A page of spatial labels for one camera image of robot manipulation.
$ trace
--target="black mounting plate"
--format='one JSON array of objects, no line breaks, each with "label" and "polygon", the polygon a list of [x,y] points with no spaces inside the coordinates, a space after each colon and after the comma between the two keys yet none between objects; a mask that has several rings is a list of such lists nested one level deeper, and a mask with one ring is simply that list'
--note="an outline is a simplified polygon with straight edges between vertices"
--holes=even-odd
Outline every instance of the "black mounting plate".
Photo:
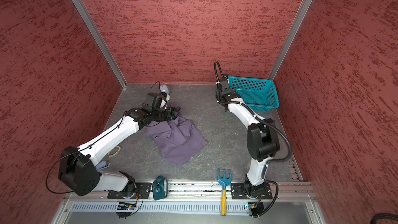
[{"label": "black mounting plate", "polygon": [[[261,195],[263,196],[263,199],[271,200],[272,199],[271,188],[269,187],[268,183],[264,183],[264,186],[265,189],[261,191]],[[243,183],[231,183],[231,195],[232,199],[250,199],[247,197],[245,193],[243,193]]]},{"label": "black mounting plate", "polygon": [[[152,183],[135,183],[135,185],[137,186],[138,192],[140,192],[140,195],[144,199],[148,199],[149,193],[150,193],[150,187],[152,186]],[[123,200],[127,200],[127,199],[123,198],[116,191],[109,191],[108,192],[108,199],[123,199]]]}]

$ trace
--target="teal alarm clock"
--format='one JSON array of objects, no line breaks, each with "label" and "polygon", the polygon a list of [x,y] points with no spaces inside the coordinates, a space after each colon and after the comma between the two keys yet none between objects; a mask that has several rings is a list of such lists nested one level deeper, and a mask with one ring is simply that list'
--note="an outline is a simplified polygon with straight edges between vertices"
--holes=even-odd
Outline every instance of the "teal alarm clock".
[{"label": "teal alarm clock", "polygon": [[167,180],[159,175],[152,184],[153,199],[160,200],[167,197]]}]

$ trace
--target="red wall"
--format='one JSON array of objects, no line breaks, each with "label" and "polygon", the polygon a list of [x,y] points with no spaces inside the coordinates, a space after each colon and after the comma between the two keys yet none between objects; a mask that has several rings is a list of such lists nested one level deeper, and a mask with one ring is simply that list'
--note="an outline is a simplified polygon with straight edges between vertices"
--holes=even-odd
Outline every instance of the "red wall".
[{"label": "red wall", "polygon": [[47,224],[48,169],[102,131],[121,87],[71,0],[0,0],[0,19],[0,222]]},{"label": "red wall", "polygon": [[398,0],[314,0],[275,79],[327,223],[398,214]]},{"label": "red wall", "polygon": [[267,78],[301,0],[83,0],[127,82]]}]

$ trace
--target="clock face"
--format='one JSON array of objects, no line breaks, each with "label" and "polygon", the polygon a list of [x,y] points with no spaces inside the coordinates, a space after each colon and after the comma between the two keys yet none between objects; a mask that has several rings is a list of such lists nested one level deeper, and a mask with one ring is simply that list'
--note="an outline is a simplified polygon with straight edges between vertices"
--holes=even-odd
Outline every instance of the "clock face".
[{"label": "clock face", "polygon": [[167,196],[167,180],[164,180],[164,184],[163,184],[163,190],[164,190],[164,195]]}]

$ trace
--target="yellow handle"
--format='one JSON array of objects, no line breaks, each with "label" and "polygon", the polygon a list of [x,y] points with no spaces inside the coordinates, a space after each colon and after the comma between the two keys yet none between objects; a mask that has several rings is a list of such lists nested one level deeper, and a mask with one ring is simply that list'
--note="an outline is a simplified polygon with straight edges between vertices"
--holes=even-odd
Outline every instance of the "yellow handle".
[{"label": "yellow handle", "polygon": [[222,191],[221,215],[226,216],[226,191]]}]

